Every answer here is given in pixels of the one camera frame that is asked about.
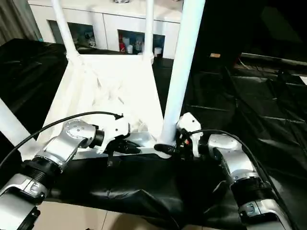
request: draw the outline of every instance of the black tablecloth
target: black tablecloth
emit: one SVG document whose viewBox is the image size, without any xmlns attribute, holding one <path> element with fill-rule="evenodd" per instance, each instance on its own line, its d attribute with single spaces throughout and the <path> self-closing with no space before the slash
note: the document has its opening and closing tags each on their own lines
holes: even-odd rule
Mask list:
<svg viewBox="0 0 307 230">
<path fill-rule="evenodd" d="M 81 53 L 113 52 L 79 48 Z M 30 131 L 47 115 L 67 61 L 65 48 L 25 40 L 0 47 L 0 97 Z M 165 109 L 172 61 L 153 65 Z M 193 113 L 203 128 L 240 137 L 269 172 L 291 218 L 307 228 L 307 86 L 299 77 L 257 70 L 194 72 L 182 112 Z M 2 159 L 11 146 L 1 137 Z M 220 168 L 212 161 L 173 161 L 155 155 L 72 161 L 50 200 L 138 214 L 165 228 L 198 224 L 244 229 Z M 0 182 L 18 170 L 16 154 L 0 169 Z"/>
</svg>

